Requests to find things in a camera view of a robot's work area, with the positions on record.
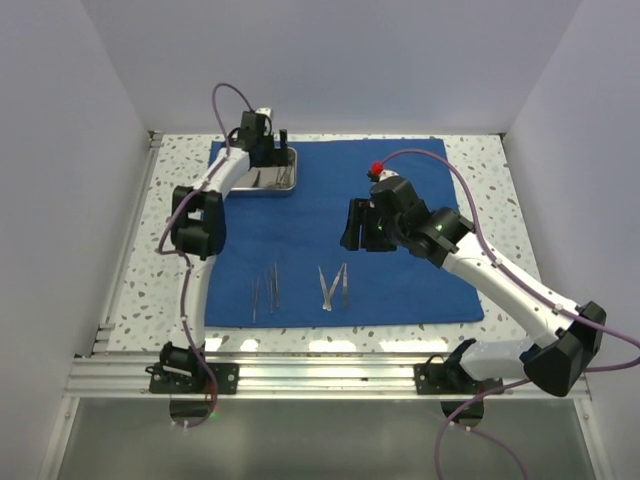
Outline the steel scalpel handle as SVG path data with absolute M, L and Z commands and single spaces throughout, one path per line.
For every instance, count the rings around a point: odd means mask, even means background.
M 331 303 L 330 303 L 329 289 L 327 287 L 326 280 L 325 280 L 325 277 L 324 277 L 324 274 L 322 272 L 321 267 L 318 267 L 318 273 L 319 273 L 319 280 L 320 280 L 320 285 L 321 285 L 321 290 L 322 290 L 322 295 L 323 295 L 322 309 L 325 310 L 325 311 L 330 312 L 332 310 L 332 307 L 331 307 Z
M 348 308 L 349 306 L 349 297 L 348 297 L 348 266 L 347 263 L 343 263 L 342 265 L 342 305 L 343 308 Z
M 328 289 L 329 289 L 329 295 L 330 295 L 330 303 L 331 303 L 331 307 L 332 307 L 332 298 L 337 290 L 337 287 L 340 283 L 342 279 L 342 266 L 339 268 L 338 272 L 335 274 L 332 283 L 330 286 L 327 285 Z

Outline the blue surgical drape cloth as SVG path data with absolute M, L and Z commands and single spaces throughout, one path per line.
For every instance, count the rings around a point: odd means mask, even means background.
M 456 207 L 440 139 L 298 142 L 284 196 L 230 195 L 227 239 L 213 267 L 205 323 L 222 328 L 336 328 L 473 323 L 477 291 L 425 259 L 377 248 L 378 227 L 349 228 L 384 161 L 430 210 Z

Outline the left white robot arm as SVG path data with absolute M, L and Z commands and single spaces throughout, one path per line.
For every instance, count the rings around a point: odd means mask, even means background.
M 158 252 L 182 258 L 186 272 L 179 290 L 177 324 L 162 347 L 155 379 L 189 393 L 215 382 L 203 353 L 204 315 L 213 266 L 227 238 L 225 199 L 250 171 L 289 163 L 287 138 L 283 136 L 280 145 L 275 145 L 272 110 L 248 110 L 205 173 L 192 184 L 174 189 L 171 216 Z

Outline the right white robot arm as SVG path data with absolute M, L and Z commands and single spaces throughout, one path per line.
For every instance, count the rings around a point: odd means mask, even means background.
M 341 246 L 389 252 L 404 247 L 466 281 L 504 310 L 527 333 L 521 341 L 463 341 L 423 375 L 442 393 L 472 393 L 503 378 L 528 379 L 542 391 L 566 396 L 598 353 L 606 312 L 547 289 L 480 238 L 455 210 L 429 209 L 411 183 L 381 176 L 367 198 L 350 201 Z

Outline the stainless steel instrument tray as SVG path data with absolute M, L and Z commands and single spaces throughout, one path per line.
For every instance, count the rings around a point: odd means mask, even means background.
M 234 196 L 288 196 L 297 185 L 298 153 L 288 148 L 285 166 L 252 168 L 244 174 L 230 191 Z

